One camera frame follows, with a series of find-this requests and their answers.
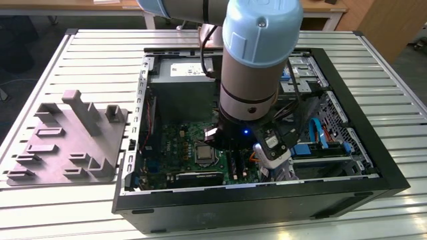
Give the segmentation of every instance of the aluminum extrusion table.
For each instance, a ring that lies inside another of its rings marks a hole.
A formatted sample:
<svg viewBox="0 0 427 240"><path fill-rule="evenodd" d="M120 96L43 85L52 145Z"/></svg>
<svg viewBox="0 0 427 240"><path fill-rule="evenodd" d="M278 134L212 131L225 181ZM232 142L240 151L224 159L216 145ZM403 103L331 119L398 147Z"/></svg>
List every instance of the aluminum extrusion table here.
<svg viewBox="0 0 427 240"><path fill-rule="evenodd" d="M64 36L0 147L0 187L5 188L0 192L1 240L147 237L111 213L115 183L8 189L4 171L25 147L39 121L32 116L40 102L64 108L63 91L79 89L83 101L95 102L96 108L119 104L132 111L144 48L196 47L197 43L195 30L79 30ZM177 239L177 235L183 239L245 240L427 238L424 105L363 36L304 31L298 47L324 48L411 188L339 218L175 232L165 234L165 239Z"/></svg>

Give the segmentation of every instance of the light blue robot joint cap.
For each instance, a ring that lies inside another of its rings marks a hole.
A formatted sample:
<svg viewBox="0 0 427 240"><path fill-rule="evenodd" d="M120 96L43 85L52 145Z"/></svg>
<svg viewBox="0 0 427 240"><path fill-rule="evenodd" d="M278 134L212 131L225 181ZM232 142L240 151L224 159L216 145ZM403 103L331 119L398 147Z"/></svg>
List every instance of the light blue robot joint cap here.
<svg viewBox="0 0 427 240"><path fill-rule="evenodd" d="M137 4L144 12L169 19L163 0L137 0Z"/></svg>
<svg viewBox="0 0 427 240"><path fill-rule="evenodd" d="M302 22L299 0L229 0L221 32L229 55L252 68L280 64L296 46Z"/></svg>

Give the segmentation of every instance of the screw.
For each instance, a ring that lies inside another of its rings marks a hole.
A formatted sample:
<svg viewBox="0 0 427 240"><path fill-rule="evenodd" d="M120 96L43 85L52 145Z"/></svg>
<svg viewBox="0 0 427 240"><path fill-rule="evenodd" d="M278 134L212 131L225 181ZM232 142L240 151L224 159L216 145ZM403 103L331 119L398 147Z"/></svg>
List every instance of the screw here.
<svg viewBox="0 0 427 240"><path fill-rule="evenodd" d="M251 107L247 111L249 114L254 114L256 112L256 107Z"/></svg>

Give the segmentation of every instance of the floor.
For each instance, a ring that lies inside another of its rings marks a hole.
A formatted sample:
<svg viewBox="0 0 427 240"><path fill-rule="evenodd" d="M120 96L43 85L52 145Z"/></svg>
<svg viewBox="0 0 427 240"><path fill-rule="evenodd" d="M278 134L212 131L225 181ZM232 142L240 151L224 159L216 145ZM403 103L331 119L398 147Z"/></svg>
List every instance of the floor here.
<svg viewBox="0 0 427 240"><path fill-rule="evenodd" d="M31 17L39 33L39 40L28 44L31 55L35 59L32 69L20 74L9 74L0 69L0 85L9 80L17 80L1 85L1 89L11 96L7 103L0 103L0 144L13 121L25 104L27 98L33 90L45 66L51 60L56 47L63 39L65 30L77 29L144 29L144 19L139 16L60 16L59 24L51 25L48 18L43 16ZM172 20L168 24L160 17L155 18L156 27L160 29L175 29L181 24L180 20ZM196 29L193 24L187 29ZM424 104L427 104L427 54L414 51L407 47L392 65L395 71L404 79Z"/></svg>

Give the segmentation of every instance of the green circuit board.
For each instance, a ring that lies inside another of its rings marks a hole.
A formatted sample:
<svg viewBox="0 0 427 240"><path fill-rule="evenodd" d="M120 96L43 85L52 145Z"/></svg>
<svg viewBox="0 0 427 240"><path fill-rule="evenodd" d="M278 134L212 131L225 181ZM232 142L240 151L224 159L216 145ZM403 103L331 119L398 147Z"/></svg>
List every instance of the green circuit board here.
<svg viewBox="0 0 427 240"><path fill-rule="evenodd" d="M244 160L245 176L231 174L227 151L213 151L215 162L196 163L196 147L203 145L204 128L211 123L168 124L161 126L160 154L157 159L147 160L148 182L152 189L167 189L167 174L185 172L220 172L223 185L258 183L259 166L249 162L251 149L240 151Z"/></svg>

